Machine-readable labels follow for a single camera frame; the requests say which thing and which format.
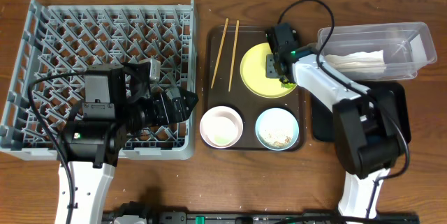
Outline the green orange snack wrapper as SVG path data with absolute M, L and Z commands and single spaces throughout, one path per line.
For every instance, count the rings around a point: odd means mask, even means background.
M 285 89 L 294 89 L 296 88 L 297 84 L 291 83 L 291 82 L 281 82 L 281 87 Z

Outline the white pink bowl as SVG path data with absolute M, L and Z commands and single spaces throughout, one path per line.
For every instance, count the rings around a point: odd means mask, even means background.
M 227 149 L 238 142 L 244 130 L 240 114 L 231 107 L 216 106 L 200 120 L 200 136 L 209 146 Z

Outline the wooden chopstick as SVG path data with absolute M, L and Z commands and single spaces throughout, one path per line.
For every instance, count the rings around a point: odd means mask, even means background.
M 228 28 L 228 23 L 229 23 L 229 18 L 226 18 L 225 24 L 224 24 L 224 28 L 223 28 L 223 33 L 222 33 L 222 37 L 221 37 L 221 42 L 219 45 L 219 51 L 218 51 L 218 55 L 217 55 L 217 60 L 216 60 L 216 65 L 214 67 L 214 72 L 213 72 L 213 77 L 212 77 L 212 83 L 211 83 L 211 89 L 214 88 L 214 83 L 217 77 L 217 71 L 219 68 L 219 64 L 220 64 L 220 58 L 221 58 L 221 53 L 222 53 L 222 49 L 224 46 L 224 42 L 225 42 L 225 37 L 226 37 L 226 32 L 227 32 L 227 28 Z
M 231 91 L 231 87 L 232 87 L 232 83 L 233 83 L 233 73 L 234 73 L 234 66 L 235 66 L 235 55 L 236 55 L 236 51 L 237 51 L 237 39 L 238 39 L 239 27 L 240 27 L 240 21 L 237 20 L 236 25 L 235 25 L 235 35 L 234 35 L 233 51 L 232 51 L 232 58 L 231 58 L 231 65 L 230 65 L 228 92 Z

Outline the light blue bowl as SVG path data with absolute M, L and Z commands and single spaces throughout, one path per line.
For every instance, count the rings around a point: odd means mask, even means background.
M 290 151 L 299 142 L 298 120 L 288 110 L 274 107 L 262 112 L 255 123 L 258 141 L 272 151 Z

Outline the white napkin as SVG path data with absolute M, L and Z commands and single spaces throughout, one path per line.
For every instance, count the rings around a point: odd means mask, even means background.
M 383 50 L 355 52 L 345 56 L 327 54 L 325 61 L 341 73 L 382 73 L 386 69 Z

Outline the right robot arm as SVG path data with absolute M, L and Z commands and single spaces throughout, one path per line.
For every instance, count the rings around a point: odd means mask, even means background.
M 339 213 L 346 222 L 375 219 L 383 182 L 403 175 L 410 161 L 394 93 L 350 80 L 321 50 L 301 46 L 287 23 L 265 34 L 271 49 L 266 76 L 308 90 L 332 114 L 335 150 L 346 170 Z

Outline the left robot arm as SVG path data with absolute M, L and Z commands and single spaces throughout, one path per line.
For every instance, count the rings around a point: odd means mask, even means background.
M 198 96 L 179 86 L 151 94 L 151 63 L 89 66 L 85 99 L 57 137 L 66 178 L 59 179 L 57 223 L 100 223 L 119 151 L 130 134 L 186 121 Z

